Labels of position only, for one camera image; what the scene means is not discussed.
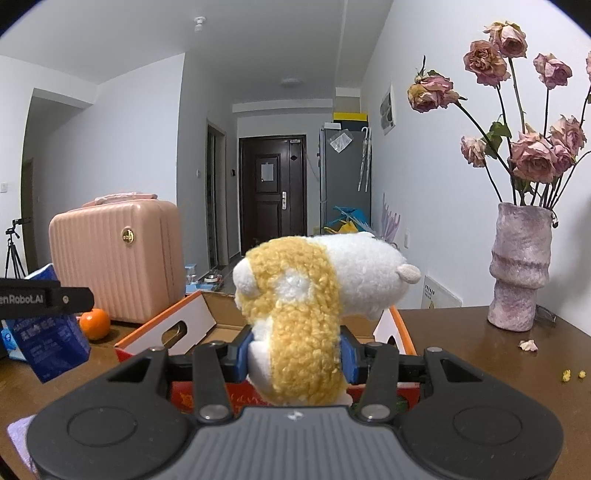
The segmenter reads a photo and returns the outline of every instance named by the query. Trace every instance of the ceiling light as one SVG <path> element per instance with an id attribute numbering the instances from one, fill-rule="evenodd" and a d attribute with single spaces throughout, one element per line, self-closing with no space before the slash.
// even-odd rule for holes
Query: ceiling light
<path id="1" fill-rule="evenodd" d="M 295 78 L 286 78 L 281 81 L 281 86 L 286 87 L 286 88 L 297 87 L 298 85 L 301 85 L 301 84 L 302 84 L 302 81 L 300 79 L 295 79 Z"/>
<path id="2" fill-rule="evenodd" d="M 195 32 L 200 31 L 203 28 L 203 24 L 207 18 L 205 17 L 195 17 Z"/>

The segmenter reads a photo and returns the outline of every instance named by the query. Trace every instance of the cardboard box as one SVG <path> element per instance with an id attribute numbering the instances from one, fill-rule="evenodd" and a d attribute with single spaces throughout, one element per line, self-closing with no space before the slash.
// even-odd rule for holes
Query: cardboard box
<path id="1" fill-rule="evenodd" d="M 242 330 L 246 321 L 236 308 L 234 297 L 223 293 L 197 291 L 162 312 L 115 345 L 120 362 L 152 346 L 166 346 L 170 355 L 182 355 L 195 345 L 223 340 L 231 342 Z M 384 310 L 380 321 L 370 322 L 362 316 L 346 317 L 342 321 L 362 343 L 387 343 L 390 337 L 396 341 L 401 353 L 416 355 L 404 322 L 395 307 Z M 248 405 L 267 405 L 249 382 L 226 384 L 236 413 Z M 359 401 L 363 386 L 351 385 L 348 389 L 353 402 Z M 406 407 L 412 408 L 419 397 L 418 384 L 399 383 L 398 394 Z M 183 411 L 193 409 L 191 382 L 174 382 L 171 402 Z"/>

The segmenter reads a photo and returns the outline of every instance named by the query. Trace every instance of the metal screw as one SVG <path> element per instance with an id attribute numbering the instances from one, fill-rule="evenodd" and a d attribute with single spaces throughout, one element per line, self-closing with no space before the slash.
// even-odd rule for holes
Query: metal screw
<path id="1" fill-rule="evenodd" d="M 368 420 L 383 420 L 390 415 L 390 409 L 386 405 L 372 403 L 361 409 L 361 415 Z"/>
<path id="2" fill-rule="evenodd" d="M 199 415 L 206 420 L 221 420 L 228 416 L 230 411 L 224 405 L 205 405 L 199 410 Z"/>

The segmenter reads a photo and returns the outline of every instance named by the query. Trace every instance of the pink rose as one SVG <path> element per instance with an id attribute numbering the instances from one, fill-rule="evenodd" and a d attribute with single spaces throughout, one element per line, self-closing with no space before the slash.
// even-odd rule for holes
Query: pink rose
<path id="1" fill-rule="evenodd" d="M 484 33 L 491 35 L 490 42 L 499 50 L 504 57 L 517 58 L 525 57 L 527 42 L 525 34 L 519 25 L 509 22 L 494 22 L 488 26 Z"/>
<path id="2" fill-rule="evenodd" d="M 519 132 L 519 140 L 511 144 L 513 173 L 524 180 L 552 183 L 556 170 L 556 156 L 552 145 L 539 133 Z"/>
<path id="3" fill-rule="evenodd" d="M 573 76 L 570 67 L 551 53 L 548 55 L 538 53 L 534 59 L 534 67 L 536 72 L 540 74 L 540 81 L 546 85 L 548 90 L 552 90 L 557 85 L 567 85 L 569 78 Z"/>
<path id="4" fill-rule="evenodd" d="M 476 40 L 470 44 L 470 51 L 464 55 L 464 65 L 469 72 L 476 73 L 476 81 L 483 85 L 498 87 L 511 74 L 507 63 L 495 46 L 486 40 Z"/>
<path id="5" fill-rule="evenodd" d="M 579 150 L 587 141 L 581 124 L 573 116 L 567 120 L 564 115 L 561 115 L 560 119 L 550 127 L 550 135 L 554 145 L 564 145 L 573 157 L 579 154 Z"/>
<path id="6" fill-rule="evenodd" d="M 484 140 L 472 137 L 462 137 L 460 142 L 462 155 L 464 155 L 468 164 L 472 164 L 473 167 L 486 166 L 486 154 L 484 153 L 486 143 Z"/>
<path id="7" fill-rule="evenodd" d="M 452 88 L 453 82 L 442 75 L 417 77 L 408 89 L 408 102 L 413 110 L 421 113 L 438 107 L 447 108 L 460 98 Z"/>
<path id="8" fill-rule="evenodd" d="M 574 165 L 574 158 L 569 149 L 561 143 L 554 145 L 553 151 L 556 156 L 554 169 L 556 170 L 556 176 L 560 177 L 565 171 Z"/>

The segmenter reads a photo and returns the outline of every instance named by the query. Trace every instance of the lavender towel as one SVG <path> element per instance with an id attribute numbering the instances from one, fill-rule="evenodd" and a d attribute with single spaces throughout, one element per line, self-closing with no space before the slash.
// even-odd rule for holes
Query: lavender towel
<path id="1" fill-rule="evenodd" d="M 35 418 L 35 415 L 17 420 L 8 426 L 7 431 L 23 463 L 29 470 L 35 472 L 35 466 L 27 450 L 27 430 L 33 418 Z"/>

